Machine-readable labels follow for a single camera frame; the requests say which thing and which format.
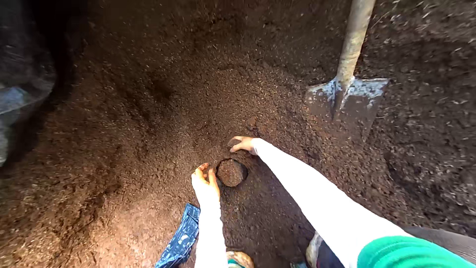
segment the plastic bag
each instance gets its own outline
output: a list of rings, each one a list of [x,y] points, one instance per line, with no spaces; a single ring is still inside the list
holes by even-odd
[[[182,221],[178,230],[165,248],[155,268],[174,268],[190,257],[193,243],[198,235],[198,217],[200,209],[191,204],[185,205]]]
[[[0,3],[0,166],[13,148],[15,129],[49,95],[56,80],[51,56],[23,1]]]

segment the dirty hand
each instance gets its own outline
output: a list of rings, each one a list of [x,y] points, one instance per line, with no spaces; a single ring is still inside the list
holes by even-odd
[[[235,143],[236,141],[240,141],[240,143],[233,146],[230,149],[230,152],[234,153],[238,150],[243,149],[243,150],[247,150],[252,155],[258,155],[256,153],[256,150],[255,150],[255,147],[254,147],[253,143],[251,142],[252,140],[253,140],[253,138],[243,137],[243,136],[235,136],[235,137],[231,138],[231,140],[228,142],[229,145],[231,145],[232,143]]]
[[[203,171],[209,166],[209,163],[204,163],[192,174],[192,186],[197,195],[201,210],[204,208],[207,209],[210,206],[220,206],[220,189],[218,188],[217,178],[215,177],[215,169],[211,168],[208,171],[209,182],[205,180],[207,174],[203,175]]]

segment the soil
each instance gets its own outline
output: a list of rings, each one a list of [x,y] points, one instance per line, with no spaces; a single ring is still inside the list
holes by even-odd
[[[350,1],[39,5],[60,78],[0,170],[3,267],[152,267],[198,205],[190,174],[231,157],[249,175],[221,189],[228,249],[304,260],[313,227],[259,157],[229,152],[235,135],[398,225],[476,237],[474,3],[378,1],[356,76],[391,84],[364,145],[304,103],[335,74]]]
[[[235,187],[248,175],[248,169],[234,159],[222,160],[218,165],[217,177],[228,186]]]

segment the white sleeve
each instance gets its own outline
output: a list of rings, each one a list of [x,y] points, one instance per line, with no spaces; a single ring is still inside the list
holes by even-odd
[[[220,216],[219,203],[217,206],[207,205],[201,208],[198,218],[195,268],[228,267],[227,248]]]
[[[251,142],[344,267],[356,268],[360,251],[377,238],[411,237],[354,202],[311,166],[262,139],[255,138]]]

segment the muddy shoe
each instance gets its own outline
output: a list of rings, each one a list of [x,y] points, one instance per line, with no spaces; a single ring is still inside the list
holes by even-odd
[[[228,268],[255,268],[251,257],[240,251],[228,251]]]
[[[322,237],[316,232],[309,246],[306,249],[306,260],[311,268],[317,267],[317,255],[319,253],[319,247],[322,244]]]

